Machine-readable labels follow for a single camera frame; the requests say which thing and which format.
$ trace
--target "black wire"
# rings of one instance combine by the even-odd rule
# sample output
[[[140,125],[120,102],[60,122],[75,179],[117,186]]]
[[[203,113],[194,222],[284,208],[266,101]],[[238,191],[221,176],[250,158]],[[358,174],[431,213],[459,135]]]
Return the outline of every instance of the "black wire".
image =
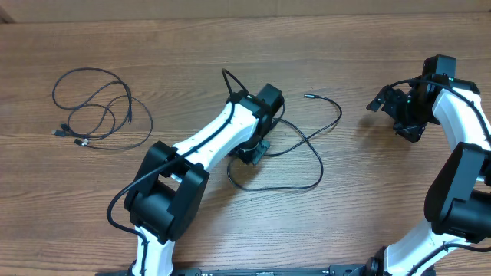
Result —
[[[268,187],[262,187],[262,188],[257,188],[257,189],[250,189],[250,188],[246,188],[242,185],[240,185],[232,176],[232,163],[237,159],[237,158],[234,158],[232,160],[230,160],[229,162],[229,165],[227,166],[227,176],[229,177],[229,181],[238,189],[241,189],[242,191],[247,191],[247,192],[259,192],[259,191],[270,191],[270,190],[279,190],[279,189],[311,189],[311,188],[314,188],[316,187],[322,180],[322,176],[324,175],[324,164],[322,163],[322,159],[321,157],[319,156],[318,152],[315,150],[315,148],[310,144],[310,139],[319,134],[321,131],[323,130],[326,130],[327,128],[329,127],[332,127],[334,126],[336,123],[339,122],[339,120],[341,119],[341,116],[343,115],[343,111],[341,109],[341,107],[339,106],[338,103],[336,103],[335,101],[327,98],[327,97],[322,97],[322,96],[318,96],[318,95],[312,95],[314,99],[322,99],[322,100],[326,100],[328,102],[330,102],[331,104],[334,104],[338,109],[339,109],[339,116],[338,118],[336,118],[336,120],[334,120],[332,123],[328,124],[327,126],[324,126],[322,127],[320,130],[317,130],[315,131],[313,134],[309,135],[309,136],[305,136],[305,134],[299,129],[297,128],[296,125],[294,125],[293,123],[290,123],[289,121],[287,120],[284,120],[282,119],[283,118],[283,115],[285,114],[285,109],[286,109],[286,105],[283,104],[283,111],[282,111],[282,114],[280,115],[279,118],[275,118],[273,124],[272,124],[272,127],[270,129],[270,131],[276,127],[276,125],[278,124],[278,122],[282,122],[286,125],[288,125],[289,127],[291,127],[292,129],[294,129],[298,134],[300,134],[300,136],[302,136],[302,140],[298,143],[296,143],[294,146],[292,146],[291,148],[287,149],[287,150],[284,150],[284,151],[281,151],[279,153],[270,153],[270,154],[265,154],[264,156],[267,156],[267,157],[277,157],[277,156],[281,156],[285,153],[289,153],[290,151],[296,149],[298,146],[302,145],[303,143],[307,143],[308,147],[311,149],[311,151],[315,154],[315,157],[317,157],[318,161],[319,161],[319,165],[321,166],[321,173],[319,174],[319,177],[317,179],[316,182],[314,182],[313,184],[311,185],[307,185],[307,186],[268,186]]]
[[[455,91],[452,87],[444,85],[444,84],[439,84],[437,82],[431,81],[431,80],[421,80],[421,79],[408,79],[408,80],[400,80],[398,82],[395,82],[390,85],[390,88],[396,87],[399,84],[430,84],[436,87],[443,88],[445,90],[448,90],[451,94],[454,96],[458,97],[461,99],[464,103],[466,103],[476,114],[477,120],[479,121],[481,128],[483,129],[484,136],[486,137],[486,140],[488,141],[489,145],[491,146],[491,134],[489,134],[488,127],[486,125],[486,121],[483,118],[483,115],[481,112],[477,109],[477,107],[474,105],[473,101],[468,100],[465,98],[462,94],[459,92]],[[411,268],[409,271],[409,274],[407,276],[411,276],[414,273],[417,272],[419,268],[421,268],[424,264],[426,264],[428,261],[430,261],[432,258],[437,256],[441,251],[445,250],[448,251],[448,248],[462,248],[468,251],[474,251],[474,252],[491,252],[491,247],[487,248],[476,248],[473,246],[469,245],[461,245],[457,243],[448,243],[448,244],[443,244],[439,248],[437,248],[435,251],[431,252],[428,256],[426,256],[423,260],[419,261],[416,265]]]
[[[479,124],[481,125],[481,128],[483,129],[484,136],[486,137],[486,140],[488,141],[489,145],[491,146],[491,134],[489,134],[488,126],[486,125],[486,121],[483,118],[483,115],[480,113],[480,111],[477,109],[477,107],[474,105],[473,101],[467,100],[462,94],[459,92],[455,91],[452,87],[444,85],[444,84],[439,84],[437,82],[431,81],[431,80],[420,80],[420,79],[409,79],[409,80],[399,80],[398,82],[395,82],[390,85],[390,88],[396,87],[399,84],[431,84],[436,87],[443,88],[445,90],[448,90],[451,94],[453,94],[455,97],[458,97],[461,99],[464,103],[466,103],[470,109],[474,111],[476,114],[477,120],[479,121]]]
[[[229,76],[231,76],[234,80],[236,79],[235,76],[233,76],[230,72],[228,72],[227,70],[223,70],[225,71]],[[230,87],[230,84],[228,83],[228,79],[227,79],[227,76],[225,75],[225,73],[223,74],[223,78],[227,84],[227,89],[229,90],[229,93],[232,94],[232,88]],[[147,251],[148,251],[148,240],[147,240],[147,237],[145,237],[145,235],[137,230],[134,230],[132,228],[128,228],[126,226],[123,226],[123,225],[120,225],[119,223],[115,222],[113,220],[113,215],[112,215],[112,211],[113,211],[113,208],[114,206],[116,205],[116,202],[125,194],[127,193],[128,191],[130,191],[132,188],[134,188],[136,185],[138,185],[140,182],[142,182],[143,180],[147,179],[148,177],[150,176],[153,176],[155,175],[156,173],[160,173],[162,171],[164,171],[167,167],[169,166],[172,166],[173,164],[175,163],[178,163],[179,161],[183,160],[184,158],[186,158],[187,156],[193,154],[194,152],[196,152],[197,150],[199,150],[201,147],[203,147],[204,145],[206,145],[210,140],[212,140],[213,138],[215,138],[220,132],[222,132],[223,129],[225,129],[227,127],[227,125],[232,121],[232,118],[233,118],[233,114],[235,112],[235,105],[232,103],[232,108],[231,108],[231,111],[230,111],[230,115],[229,117],[227,118],[227,120],[225,121],[225,123],[223,123],[223,125],[217,129],[212,135],[208,136],[206,139],[204,139],[201,143],[199,143],[198,145],[194,146],[192,149],[190,149],[188,152],[180,155],[179,157],[173,159],[173,160],[170,160],[169,162],[155,168],[153,171],[147,173],[146,175],[140,177],[139,179],[133,181],[132,183],[130,183],[128,186],[124,187],[122,190],[120,190],[114,197],[113,199],[110,201],[109,205],[107,206],[107,211],[106,211],[106,216],[107,216],[107,220],[109,221],[109,223],[115,227],[115,228],[118,228],[122,231],[125,231],[125,232],[128,232],[128,233],[131,233],[131,234],[135,234],[137,235],[138,237],[140,237],[142,239],[142,245],[143,245],[143,254],[142,254],[142,259],[141,259],[141,269],[140,269],[140,274],[142,276],[145,275],[145,261],[147,259]],[[134,263],[131,264],[130,268],[128,268],[128,270],[130,270],[132,267],[134,266]]]
[[[109,74],[113,77],[115,77],[117,80],[114,80],[114,81],[111,81],[107,84],[105,84],[104,86],[102,86],[101,88],[99,88],[97,91],[95,91],[88,99],[86,99],[83,103],[77,105],[76,107],[64,107],[64,106],[61,106],[57,101],[56,101],[56,96],[55,96],[55,92],[56,92],[56,88],[58,87],[58,85],[60,84],[60,82],[66,77],[68,76],[69,74],[71,73],[74,73],[76,71],[100,71],[100,72],[104,72],[106,74]],[[100,104],[92,104],[92,103],[88,103],[89,101],[91,101],[97,94],[99,94],[103,89],[111,86],[111,85],[114,85],[114,84],[120,84],[123,86],[125,92],[126,92],[126,95],[121,95],[121,96],[118,96],[118,97],[115,97],[113,100],[111,100],[107,106],[102,106]],[[130,87],[128,87],[127,84],[125,84],[116,74],[110,72],[110,71],[107,71],[107,70],[104,70],[104,69],[100,69],[100,68],[92,68],[92,67],[83,67],[83,68],[77,68],[77,69],[73,69],[73,70],[70,70],[68,71],[67,73],[63,74],[60,78],[58,78],[58,80],[56,81],[56,83],[54,84],[54,87],[53,87],[53,91],[51,93],[51,97],[53,99],[53,102],[54,104],[61,108],[62,110],[71,110],[70,114],[68,115],[68,119],[67,119],[67,126],[68,126],[68,136],[72,136],[72,137],[75,137],[75,138],[78,138],[78,139],[87,139],[89,141],[92,141],[92,140],[103,140],[107,137],[109,137],[111,134],[117,132],[126,122],[128,123],[131,123],[132,121],[132,100],[135,100],[136,102],[138,102],[144,109],[145,111],[147,112],[148,114],[148,117],[150,118],[150,130],[147,134],[147,136],[142,140],[140,141],[139,143],[135,143],[133,145],[129,145],[129,146],[122,146],[122,147],[117,147],[117,148],[105,148],[105,147],[99,147],[99,146],[89,146],[89,145],[86,145],[86,147],[88,148],[91,148],[91,149],[95,149],[95,150],[131,150],[143,143],[145,143],[148,138],[150,137],[150,134],[152,133],[152,129],[153,129],[153,119],[152,119],[152,115],[150,114],[150,111],[148,110],[148,108],[145,106],[145,104],[143,104],[140,100],[138,100],[137,98],[131,96],[131,89]],[[114,104],[114,101],[117,100],[117,99],[120,99],[122,97],[127,97],[128,98],[128,111],[127,111],[127,114],[126,116],[124,117],[124,120],[121,122],[120,125],[116,126],[116,117],[114,116],[114,113],[110,110],[110,107]],[[75,131],[73,131],[70,127],[70,120],[71,120],[71,117],[73,116],[73,114],[79,110],[81,110],[82,108],[85,108],[85,107],[102,107],[104,108],[104,112],[102,113],[102,116],[101,116],[101,119],[99,120],[99,124],[96,125],[95,128],[92,129],[92,131],[89,131],[88,133],[77,133]],[[113,123],[112,123],[112,126],[109,130],[109,132],[107,133],[104,133],[104,134],[100,134],[100,135],[91,135],[93,133],[95,133],[99,127],[101,126],[102,122],[104,121],[104,118],[106,117],[106,114],[109,112],[109,114],[113,117]]]

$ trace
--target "wooden tabletop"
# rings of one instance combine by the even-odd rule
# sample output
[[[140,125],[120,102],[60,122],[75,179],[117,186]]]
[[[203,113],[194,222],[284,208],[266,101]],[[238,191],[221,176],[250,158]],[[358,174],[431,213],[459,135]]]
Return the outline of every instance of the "wooden tabletop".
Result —
[[[441,127],[428,126],[419,143],[410,143],[394,135],[387,114],[365,107],[384,85],[419,75],[425,58],[447,54],[457,58],[457,77],[477,83],[489,114],[489,30],[489,13],[0,25],[0,274],[126,269],[137,240],[107,223],[107,204],[132,181],[153,143],[184,140],[219,114],[227,98],[222,67],[251,92],[266,83],[282,90],[285,119],[305,133],[337,113],[303,93],[336,100],[343,117],[312,140],[325,175],[311,191],[239,191],[229,184],[223,160],[176,244],[174,262],[209,269],[365,263],[423,219],[426,192],[450,154]],[[149,141],[106,152],[51,135],[68,116],[53,104],[51,89],[76,67],[113,71],[131,87],[153,115]],[[76,106],[108,81],[94,72],[73,74],[57,98]],[[110,87],[94,103],[123,93]],[[124,101],[114,107],[118,122],[125,108]],[[73,127],[90,130],[101,111],[76,113]],[[135,143],[149,126],[136,106],[131,125],[92,144]],[[276,152],[299,138],[280,125],[267,139]],[[307,185],[319,174],[305,145],[234,170],[248,187]],[[176,188],[174,181],[166,183]],[[130,225],[122,204],[114,214]],[[459,250],[437,271],[484,275],[491,264],[489,255]]]

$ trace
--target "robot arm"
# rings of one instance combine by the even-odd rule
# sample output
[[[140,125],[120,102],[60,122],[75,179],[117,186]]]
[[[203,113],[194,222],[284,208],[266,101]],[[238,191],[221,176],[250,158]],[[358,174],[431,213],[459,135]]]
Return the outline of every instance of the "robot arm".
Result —
[[[139,276],[141,272],[145,276],[171,275],[174,243],[196,216],[209,171],[227,154],[237,155],[244,163],[256,164],[269,148],[263,138],[283,102],[281,91],[270,84],[257,96],[242,90],[232,94],[222,113],[197,134],[172,147],[157,142],[149,149],[135,179],[193,150],[224,126],[233,112],[229,123],[209,142],[177,165],[160,172],[161,176],[180,183],[177,191],[158,180],[156,174],[128,192],[124,207],[130,211],[135,229],[147,239],[145,271],[141,270],[145,247],[139,237],[137,260],[131,269],[133,275]]]
[[[425,61],[422,77],[418,79],[428,76],[429,81],[450,86],[473,103],[489,129],[479,91],[470,82],[453,79],[454,74],[455,59],[436,56]],[[422,81],[413,84],[406,95],[385,87],[367,108],[375,111],[381,104],[396,120],[397,134],[417,142],[428,122],[438,123],[453,151],[427,193],[426,219],[399,242],[388,246],[383,256],[374,260],[380,268],[366,274],[419,276],[456,249],[441,250],[442,245],[468,245],[491,236],[491,196],[473,190],[476,180],[485,181],[489,175],[489,141],[474,110],[447,89]]]

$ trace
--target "wooden table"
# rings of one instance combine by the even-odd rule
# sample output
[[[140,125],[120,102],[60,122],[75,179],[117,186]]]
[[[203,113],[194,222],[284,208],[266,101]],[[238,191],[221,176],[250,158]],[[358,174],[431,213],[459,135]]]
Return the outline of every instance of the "wooden table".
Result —
[[[107,204],[133,179],[152,143],[184,140],[221,111],[227,97],[222,67],[251,91],[266,83],[281,89],[285,118],[306,133],[331,122],[336,111],[303,93],[336,100],[344,115],[334,130],[312,141],[325,176],[309,192],[238,191],[221,162],[174,261],[221,269],[364,263],[423,218],[427,189],[450,154],[439,126],[409,143],[394,135],[387,114],[366,111],[367,103],[384,85],[420,74],[425,58],[448,54],[458,58],[457,77],[477,83],[489,114],[489,30],[489,13],[2,25],[0,274],[126,269],[135,258],[136,238],[107,223]],[[86,66],[118,74],[150,108],[155,122],[148,142],[104,152],[51,135],[68,116],[51,100],[54,82]],[[102,74],[73,75],[57,97],[75,106],[108,80]],[[105,104],[122,93],[112,87],[94,102]],[[114,108],[119,120],[125,108],[123,101]],[[134,112],[131,125],[98,144],[141,139],[150,124],[140,107]],[[98,109],[82,111],[74,116],[74,128],[89,130],[100,115]],[[286,126],[268,139],[271,152],[298,141]],[[309,184],[319,168],[301,146],[256,168],[237,165],[236,171],[248,187],[260,187]],[[114,213],[130,225],[121,204]],[[458,251],[437,270],[484,275],[491,264],[489,255]]]

